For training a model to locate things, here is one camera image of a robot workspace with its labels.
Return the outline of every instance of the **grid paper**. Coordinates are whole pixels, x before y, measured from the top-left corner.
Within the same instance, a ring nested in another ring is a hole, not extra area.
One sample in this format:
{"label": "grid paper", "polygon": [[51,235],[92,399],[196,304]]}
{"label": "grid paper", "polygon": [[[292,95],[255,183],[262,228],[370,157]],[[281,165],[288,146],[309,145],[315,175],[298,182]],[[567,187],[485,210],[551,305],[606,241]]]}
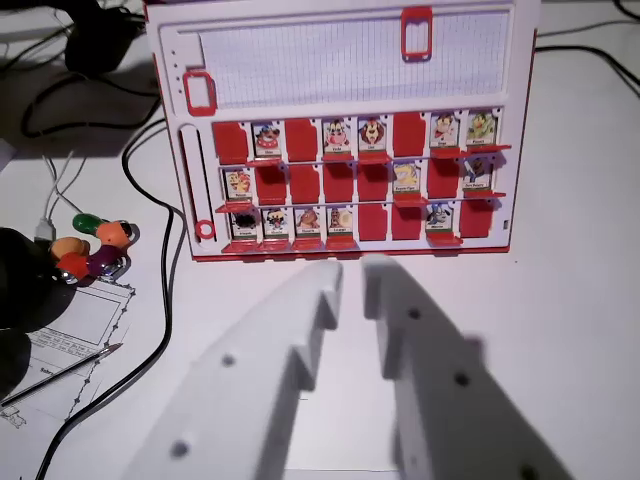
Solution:
{"label": "grid paper", "polygon": [[[219,109],[481,95],[502,90],[509,14],[437,15],[429,61],[406,63],[400,19],[201,33]],[[426,28],[407,28],[423,45]]]}

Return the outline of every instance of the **pen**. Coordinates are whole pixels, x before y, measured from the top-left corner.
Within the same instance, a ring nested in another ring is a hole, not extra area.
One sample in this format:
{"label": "pen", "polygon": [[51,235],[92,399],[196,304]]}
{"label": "pen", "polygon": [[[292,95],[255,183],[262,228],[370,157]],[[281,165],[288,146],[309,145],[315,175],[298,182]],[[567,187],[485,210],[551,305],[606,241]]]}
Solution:
{"label": "pen", "polygon": [[83,358],[82,360],[79,360],[76,363],[74,363],[72,365],[69,365],[67,368],[63,368],[59,372],[54,373],[50,377],[47,377],[44,380],[41,380],[38,383],[35,383],[35,384],[31,385],[28,388],[25,388],[21,392],[18,392],[15,395],[11,395],[10,397],[5,398],[4,400],[2,400],[2,402],[0,402],[0,409],[2,409],[4,407],[8,407],[9,405],[17,403],[20,400],[23,400],[24,398],[26,398],[26,397],[28,397],[30,395],[33,395],[34,393],[36,393],[36,392],[40,391],[41,389],[43,389],[44,387],[46,387],[47,385],[50,385],[50,384],[52,384],[54,382],[57,382],[62,377],[68,375],[69,373],[75,372],[79,368],[82,368],[85,365],[88,365],[89,363],[97,362],[98,360],[101,360],[101,359],[111,355],[113,352],[115,352],[121,346],[122,346],[121,343],[116,343],[115,345],[110,345],[108,347],[105,347],[102,350],[100,350],[99,352],[96,352],[96,353],[94,353],[92,355],[89,355],[89,356]]}

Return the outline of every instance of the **gripper screw hole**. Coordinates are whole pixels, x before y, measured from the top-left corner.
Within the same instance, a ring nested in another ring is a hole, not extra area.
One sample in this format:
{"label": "gripper screw hole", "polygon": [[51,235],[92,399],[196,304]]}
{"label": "gripper screw hole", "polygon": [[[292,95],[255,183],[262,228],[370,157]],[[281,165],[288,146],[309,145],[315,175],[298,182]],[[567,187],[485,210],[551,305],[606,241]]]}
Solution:
{"label": "gripper screw hole", "polygon": [[222,365],[225,367],[232,367],[236,363],[236,359],[233,355],[226,354],[222,357]]}
{"label": "gripper screw hole", "polygon": [[522,465],[520,467],[520,478],[522,480],[540,480],[540,475],[531,465]]}
{"label": "gripper screw hole", "polygon": [[171,456],[173,458],[182,458],[189,453],[189,444],[184,440],[178,440],[171,445]]}
{"label": "gripper screw hole", "polygon": [[453,380],[456,382],[457,385],[459,385],[459,386],[461,386],[463,388],[464,387],[468,387],[469,384],[471,383],[471,379],[464,372],[456,372],[453,375]]}
{"label": "gripper screw hole", "polygon": [[417,308],[410,308],[409,311],[407,312],[409,315],[409,318],[413,318],[414,320],[418,320],[421,316],[420,314],[420,310],[418,310]]}

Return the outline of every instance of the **white cable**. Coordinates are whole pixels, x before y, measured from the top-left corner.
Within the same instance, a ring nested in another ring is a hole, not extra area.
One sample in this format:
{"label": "white cable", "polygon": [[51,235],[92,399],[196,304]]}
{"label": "white cable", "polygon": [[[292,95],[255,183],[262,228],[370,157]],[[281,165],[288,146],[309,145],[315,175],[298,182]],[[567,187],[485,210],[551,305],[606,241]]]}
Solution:
{"label": "white cable", "polygon": [[[76,213],[84,213],[82,210],[80,210],[80,208],[78,208],[78,206],[73,203],[71,200],[69,200],[66,196],[65,193],[67,193],[67,190],[69,190],[69,188],[71,187],[71,185],[73,185],[73,183],[78,179],[78,177],[80,176],[80,173],[82,173],[82,169],[84,168],[84,164],[87,161],[87,157],[84,157],[82,159],[82,162],[80,162],[80,166],[78,167],[78,170],[76,171],[75,175],[73,176],[73,178],[69,181],[69,183],[67,184],[66,187],[64,187],[61,190],[59,190],[58,188],[56,188],[56,194],[57,197],[56,199],[53,201],[53,204],[51,205],[51,208],[49,209],[49,216],[48,219],[51,220],[51,217],[53,216],[53,211],[56,208],[56,205],[58,204],[59,200],[62,200],[64,203],[66,203],[69,208],[71,208],[72,210],[74,210]],[[55,166],[53,165],[53,162],[51,162],[51,159],[48,159],[47,165],[49,165],[50,171],[55,172]]]}
{"label": "white cable", "polygon": [[[42,218],[45,220],[47,219],[47,210],[49,209],[49,202],[51,201],[51,197],[53,196],[54,193],[58,193],[58,183],[60,183],[60,180],[62,180],[62,176],[64,175],[64,172],[67,170],[67,167],[69,166],[69,162],[71,161],[72,156],[73,156],[73,150],[71,150],[69,152],[69,155],[67,155],[67,158],[64,161],[64,166],[62,167],[62,170],[60,171],[60,175],[58,176],[58,178],[55,178],[54,172],[49,172],[53,177],[53,187],[51,187],[51,191],[49,192],[49,195],[47,195],[47,199],[44,203],[44,212],[42,214]],[[42,156],[42,160],[44,160],[44,162],[47,163],[47,159],[45,158],[44,155]]]}

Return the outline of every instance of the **guess who game board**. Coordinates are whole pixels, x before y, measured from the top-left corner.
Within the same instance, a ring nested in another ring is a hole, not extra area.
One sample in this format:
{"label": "guess who game board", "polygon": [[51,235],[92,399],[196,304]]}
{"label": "guess who game board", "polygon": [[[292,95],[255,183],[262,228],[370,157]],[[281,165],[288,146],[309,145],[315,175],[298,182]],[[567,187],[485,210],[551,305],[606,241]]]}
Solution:
{"label": "guess who game board", "polygon": [[148,5],[193,258],[507,251],[539,8]]}

